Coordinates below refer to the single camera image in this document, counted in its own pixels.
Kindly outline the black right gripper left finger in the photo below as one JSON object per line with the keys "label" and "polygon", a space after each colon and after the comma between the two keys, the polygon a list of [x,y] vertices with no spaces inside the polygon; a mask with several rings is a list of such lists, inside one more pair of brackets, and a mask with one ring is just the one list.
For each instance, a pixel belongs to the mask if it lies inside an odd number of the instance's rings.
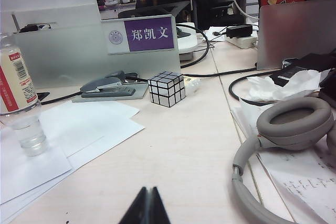
{"label": "black right gripper left finger", "polygon": [[123,223],[147,223],[148,222],[148,190],[142,187],[126,213],[119,221]]}

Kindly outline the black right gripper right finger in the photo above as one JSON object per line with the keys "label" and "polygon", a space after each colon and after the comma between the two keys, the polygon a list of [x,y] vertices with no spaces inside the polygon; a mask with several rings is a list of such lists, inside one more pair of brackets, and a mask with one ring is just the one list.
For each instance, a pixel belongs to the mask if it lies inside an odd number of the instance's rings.
{"label": "black right gripper right finger", "polygon": [[153,187],[150,197],[150,223],[169,224],[169,217],[164,208],[157,187]]}

